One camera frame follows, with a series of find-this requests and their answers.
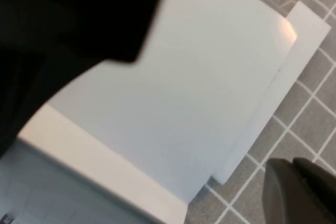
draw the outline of tiled floor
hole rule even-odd
[[[281,13],[296,1],[274,0]],[[186,223],[265,223],[261,191],[270,157],[305,157],[336,175],[336,0],[301,1],[334,28],[226,184],[211,178],[192,200]]]

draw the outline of dark object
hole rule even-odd
[[[29,118],[104,59],[134,62],[158,0],[0,0],[0,157]]]
[[[270,159],[262,203],[266,224],[336,223],[336,178],[304,158]]]
[[[11,224],[14,220],[14,217],[10,214],[5,214],[0,220],[0,224]]]

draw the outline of white surface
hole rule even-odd
[[[242,134],[230,150],[230,154],[223,157],[214,173],[215,179],[222,184],[227,181],[251,148],[330,30],[330,26],[302,2],[295,5],[287,19],[293,25],[298,38],[272,84],[267,89],[258,109],[246,124]]]
[[[17,141],[0,160],[0,217],[12,224],[144,224],[113,197]]]
[[[186,203],[49,105],[18,136],[163,223],[184,223]]]
[[[162,0],[136,65],[104,62],[49,104],[189,202],[295,38],[259,0]]]

